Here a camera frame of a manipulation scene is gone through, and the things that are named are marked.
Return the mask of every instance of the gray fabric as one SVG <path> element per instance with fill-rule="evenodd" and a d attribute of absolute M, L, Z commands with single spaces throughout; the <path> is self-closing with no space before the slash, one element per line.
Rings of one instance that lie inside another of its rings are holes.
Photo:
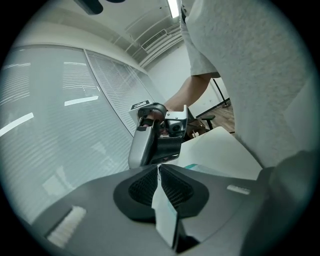
<path fill-rule="evenodd" d="M 182 0 L 182 8 L 186 26 L 182 21 L 181 32 L 191 75 L 220 73 L 233 104 L 237 139 L 263 167 L 306 149 L 301 132 L 294 134 L 292 122 L 286 121 L 294 118 L 293 112 L 288 118 L 286 110 L 314 65 L 291 23 L 275 6 L 260 0 Z M 316 104 L 295 109 L 319 115 Z"/>

